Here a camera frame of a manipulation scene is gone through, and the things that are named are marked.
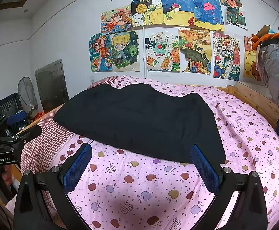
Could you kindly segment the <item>person left hand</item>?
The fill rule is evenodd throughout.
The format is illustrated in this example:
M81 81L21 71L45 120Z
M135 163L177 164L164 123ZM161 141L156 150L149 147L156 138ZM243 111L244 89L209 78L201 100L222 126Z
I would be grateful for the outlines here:
M13 176L12 176L12 166L11 165L4 166L4 172L1 175L1 177L6 186L9 186L12 184Z

